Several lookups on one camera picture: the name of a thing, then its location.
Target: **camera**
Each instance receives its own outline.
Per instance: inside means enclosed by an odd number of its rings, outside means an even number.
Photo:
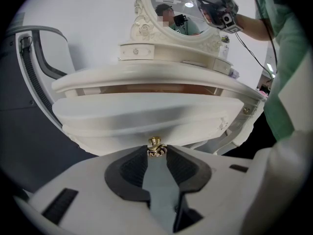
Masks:
[[[184,25],[186,21],[188,21],[188,19],[183,14],[180,14],[178,16],[174,16],[174,22],[175,22],[176,26]]]
[[[226,25],[233,22],[232,16],[229,13],[223,15],[222,20],[224,21]]]

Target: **white vanity table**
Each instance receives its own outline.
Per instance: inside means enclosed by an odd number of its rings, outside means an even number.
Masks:
[[[117,65],[53,82],[66,95],[53,105],[63,131],[95,155],[146,144],[151,136],[187,145],[228,129],[221,146],[231,142],[265,98],[226,75],[231,63],[217,56],[218,31],[207,26],[183,35],[164,26],[152,0],[134,5],[131,39],[120,45]]]

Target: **white wall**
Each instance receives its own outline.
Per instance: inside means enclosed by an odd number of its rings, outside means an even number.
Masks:
[[[254,5],[254,0],[235,0],[235,2],[239,6],[239,14],[255,18],[256,7]],[[268,43],[254,40],[243,33],[239,33],[239,36],[254,53],[260,63],[264,64]],[[240,73],[238,81],[255,89],[261,77],[262,67],[241,45],[235,34],[229,34],[229,38],[230,43],[227,59],[234,65],[233,68]]]
[[[23,25],[57,28],[67,38],[75,69],[117,62],[129,40],[135,0],[27,0]]]
[[[253,0],[235,0],[239,13],[254,17]],[[118,43],[129,40],[135,20],[135,0],[28,0],[23,25],[44,25],[59,29],[67,38],[75,68],[101,68],[117,62]],[[240,33],[246,45],[263,64],[267,43]],[[255,88],[262,68],[230,35],[228,60],[240,73],[239,81]]]

